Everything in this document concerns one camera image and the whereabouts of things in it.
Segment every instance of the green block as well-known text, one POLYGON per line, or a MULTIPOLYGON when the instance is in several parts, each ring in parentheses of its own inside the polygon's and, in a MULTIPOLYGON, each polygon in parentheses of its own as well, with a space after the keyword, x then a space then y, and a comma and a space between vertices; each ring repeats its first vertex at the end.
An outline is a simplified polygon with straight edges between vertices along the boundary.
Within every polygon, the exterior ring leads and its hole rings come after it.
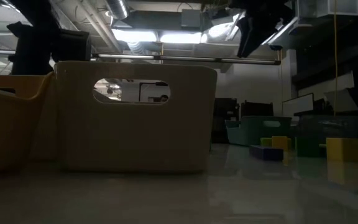
POLYGON ((265 147, 272 147, 272 138, 260 138, 260 145, 265 147))
POLYGON ((323 157, 320 153, 318 138, 296 137, 295 149, 298 157, 323 157))

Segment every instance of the beige storage bin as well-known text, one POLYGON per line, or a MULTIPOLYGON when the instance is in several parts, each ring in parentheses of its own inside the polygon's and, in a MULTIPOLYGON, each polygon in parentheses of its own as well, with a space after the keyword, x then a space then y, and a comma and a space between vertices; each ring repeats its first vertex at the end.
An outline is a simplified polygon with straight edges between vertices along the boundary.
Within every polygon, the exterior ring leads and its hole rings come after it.
POLYGON ((55 79, 48 85, 44 105, 31 144, 30 159, 54 161, 57 159, 57 96, 55 79))
POLYGON ((196 66, 60 62, 58 147, 65 168, 114 172, 197 172, 208 165, 216 72, 196 66), (170 99, 103 103, 102 78, 161 80, 170 99))
POLYGON ((0 171, 20 167, 28 158, 45 90, 53 74, 0 75, 0 171))

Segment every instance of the storage bin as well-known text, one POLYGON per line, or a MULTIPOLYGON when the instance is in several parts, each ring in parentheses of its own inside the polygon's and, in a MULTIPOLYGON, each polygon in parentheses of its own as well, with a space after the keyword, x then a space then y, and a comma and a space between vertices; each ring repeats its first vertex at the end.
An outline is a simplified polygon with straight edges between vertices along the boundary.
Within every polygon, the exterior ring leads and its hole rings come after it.
POLYGON ((51 76, 0 75, 0 171, 19 168, 28 158, 51 76))
POLYGON ((68 170, 198 172, 208 164, 216 72, 196 66, 60 62, 56 66, 58 146, 68 170), (163 104, 107 103, 102 78, 160 80, 163 104))
POLYGON ((45 94, 40 119, 34 131, 30 159, 55 161, 57 151, 57 96, 55 79, 51 79, 45 94))
POLYGON ((243 116, 241 121, 226 121, 227 137, 231 144, 259 145, 260 138, 288 136, 291 118, 273 116, 243 116))
POLYGON ((302 115, 296 133, 296 137, 318 138, 321 144, 325 144, 326 138, 357 136, 358 116, 302 115))

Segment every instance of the yellow block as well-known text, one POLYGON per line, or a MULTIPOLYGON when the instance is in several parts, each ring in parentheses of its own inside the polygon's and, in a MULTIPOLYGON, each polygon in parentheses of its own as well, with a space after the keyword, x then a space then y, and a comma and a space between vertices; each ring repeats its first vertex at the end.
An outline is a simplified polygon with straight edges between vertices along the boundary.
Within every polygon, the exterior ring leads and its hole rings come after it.
POLYGON ((328 180, 358 190, 358 162, 327 161, 328 180))
POLYGON ((289 139, 286 136, 273 136, 272 147, 288 151, 291 148, 289 139))
POLYGON ((291 147, 291 141, 286 136, 272 136, 272 147, 277 149, 283 149, 283 163, 288 166, 290 161, 289 149, 291 147))
POLYGON ((358 139, 327 138, 327 160, 358 162, 358 139))
MULTIPOLYGON (((260 145, 266 147, 272 147, 272 138, 260 138, 260 145)), ((288 138, 288 148, 291 149, 291 139, 288 138)))

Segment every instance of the yellow cable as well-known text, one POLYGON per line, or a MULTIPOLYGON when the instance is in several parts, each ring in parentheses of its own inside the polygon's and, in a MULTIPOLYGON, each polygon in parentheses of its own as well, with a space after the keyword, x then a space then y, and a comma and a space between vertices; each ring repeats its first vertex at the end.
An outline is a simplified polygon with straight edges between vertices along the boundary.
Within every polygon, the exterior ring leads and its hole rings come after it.
POLYGON ((283 87, 283 49, 280 50, 280 61, 281 61, 281 72, 280 72, 280 79, 281 79, 281 102, 284 101, 284 87, 283 87))
POLYGON ((334 116, 336 116, 336 102, 337 102, 337 91, 338 91, 338 49, 337 49, 336 10, 337 10, 337 0, 334 0, 334 48, 335 48, 334 116))

